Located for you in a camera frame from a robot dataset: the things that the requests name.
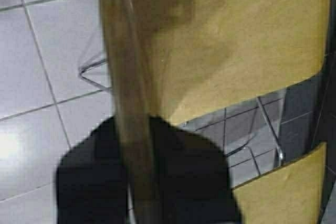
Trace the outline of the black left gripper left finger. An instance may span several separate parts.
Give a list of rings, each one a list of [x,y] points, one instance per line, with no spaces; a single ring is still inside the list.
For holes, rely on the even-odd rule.
[[[128,178],[113,117],[61,158],[55,196],[57,223],[126,223]]]

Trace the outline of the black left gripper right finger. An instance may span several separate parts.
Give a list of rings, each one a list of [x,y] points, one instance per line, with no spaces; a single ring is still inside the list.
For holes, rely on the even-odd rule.
[[[240,223],[226,158],[208,138],[150,118],[164,223]]]

